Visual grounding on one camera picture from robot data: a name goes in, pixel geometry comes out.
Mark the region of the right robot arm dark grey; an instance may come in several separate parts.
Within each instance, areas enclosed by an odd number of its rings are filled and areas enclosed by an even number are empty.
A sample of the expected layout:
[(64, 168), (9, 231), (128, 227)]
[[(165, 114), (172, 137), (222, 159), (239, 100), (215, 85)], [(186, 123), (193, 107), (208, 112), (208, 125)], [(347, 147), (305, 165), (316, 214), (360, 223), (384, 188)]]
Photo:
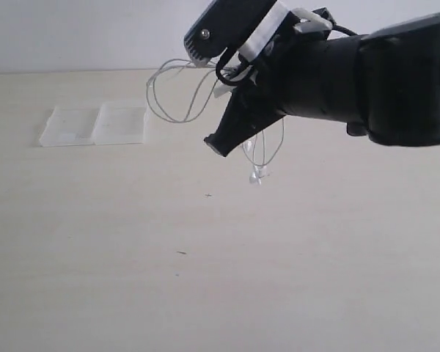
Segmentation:
[(283, 117), (346, 125), (385, 146), (440, 145), (440, 12), (330, 39), (283, 25), (205, 143), (228, 155)]

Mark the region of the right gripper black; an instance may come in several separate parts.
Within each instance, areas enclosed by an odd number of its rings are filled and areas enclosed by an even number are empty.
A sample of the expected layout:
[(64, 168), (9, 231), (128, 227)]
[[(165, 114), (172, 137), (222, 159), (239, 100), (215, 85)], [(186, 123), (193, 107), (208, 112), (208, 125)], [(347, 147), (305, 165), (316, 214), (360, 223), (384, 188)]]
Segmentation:
[(216, 131), (204, 143), (227, 157), (285, 116), (366, 123), (362, 38), (339, 26), (325, 7), (315, 19), (293, 14), (255, 59), (254, 74), (232, 91)]

